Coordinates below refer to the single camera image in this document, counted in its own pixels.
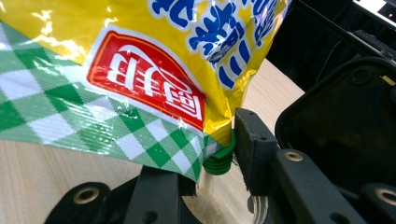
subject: plastic bag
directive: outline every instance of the plastic bag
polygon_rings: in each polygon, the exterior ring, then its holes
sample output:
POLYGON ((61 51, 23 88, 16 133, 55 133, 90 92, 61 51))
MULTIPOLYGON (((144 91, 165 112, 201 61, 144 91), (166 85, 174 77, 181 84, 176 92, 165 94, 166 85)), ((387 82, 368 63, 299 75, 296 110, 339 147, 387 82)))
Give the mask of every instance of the plastic bag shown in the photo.
POLYGON ((194 181, 288 0, 4 0, 0 138, 93 152, 194 181))

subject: brand logo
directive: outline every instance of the brand logo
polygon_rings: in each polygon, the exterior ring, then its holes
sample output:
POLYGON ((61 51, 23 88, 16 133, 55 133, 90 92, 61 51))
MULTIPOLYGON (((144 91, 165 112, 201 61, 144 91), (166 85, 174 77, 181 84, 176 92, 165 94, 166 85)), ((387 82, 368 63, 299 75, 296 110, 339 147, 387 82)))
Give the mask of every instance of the brand logo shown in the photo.
POLYGON ((146 38, 107 32, 93 55, 87 79, 203 129, 205 95, 165 49, 146 38))

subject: screw hole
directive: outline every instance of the screw hole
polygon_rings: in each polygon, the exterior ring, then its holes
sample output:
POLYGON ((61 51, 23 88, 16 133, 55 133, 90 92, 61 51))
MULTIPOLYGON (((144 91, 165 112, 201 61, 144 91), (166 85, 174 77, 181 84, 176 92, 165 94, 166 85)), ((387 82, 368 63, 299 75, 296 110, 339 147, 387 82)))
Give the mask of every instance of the screw hole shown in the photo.
POLYGON ((93 191, 92 190, 87 190, 87 191, 82 192, 79 195, 79 198, 81 200, 87 200, 87 199, 91 198, 92 195, 93 195, 93 191))
POLYGON ((287 152, 285 153, 285 157, 290 161, 302 161, 303 157, 300 154, 295 152, 287 152))
POLYGON ((87 187, 79 190, 73 197, 74 203, 84 204, 90 203, 99 196, 99 189, 95 187, 87 187))
POLYGON ((143 215, 143 223, 145 224, 151 224, 151 223, 155 223, 157 221, 157 213, 154 211, 148 211, 145 212, 145 214, 143 215))
POLYGON ((375 194, 385 203, 396 206, 396 192, 390 189, 376 189, 375 194))
POLYGON ((349 220, 339 213, 331 213, 330 219, 337 224, 349 224, 349 220))

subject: green checkered pattern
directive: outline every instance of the green checkered pattern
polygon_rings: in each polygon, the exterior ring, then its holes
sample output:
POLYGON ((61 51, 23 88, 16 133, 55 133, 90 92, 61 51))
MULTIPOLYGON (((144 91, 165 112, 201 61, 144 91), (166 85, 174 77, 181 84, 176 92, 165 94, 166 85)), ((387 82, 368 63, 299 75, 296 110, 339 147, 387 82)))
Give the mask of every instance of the green checkered pattern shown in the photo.
POLYGON ((143 109, 92 91, 87 68, 0 22, 0 138, 134 161, 198 179, 221 148, 143 109))

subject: wooden surface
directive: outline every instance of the wooden surface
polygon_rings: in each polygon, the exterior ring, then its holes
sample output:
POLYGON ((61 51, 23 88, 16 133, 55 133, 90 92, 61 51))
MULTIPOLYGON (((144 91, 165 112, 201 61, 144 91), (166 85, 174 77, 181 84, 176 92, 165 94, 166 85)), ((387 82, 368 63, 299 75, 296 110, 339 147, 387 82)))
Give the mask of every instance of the wooden surface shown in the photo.
MULTIPOLYGON (((279 114, 303 94, 268 61, 249 84, 243 107, 256 112, 274 131, 279 114)), ((128 161, 0 140, 0 223, 43 223, 71 188, 85 182, 112 189, 138 175, 128 161)), ((198 197, 186 199, 206 223, 251 223, 248 193, 236 166, 222 176, 203 172, 198 197)))

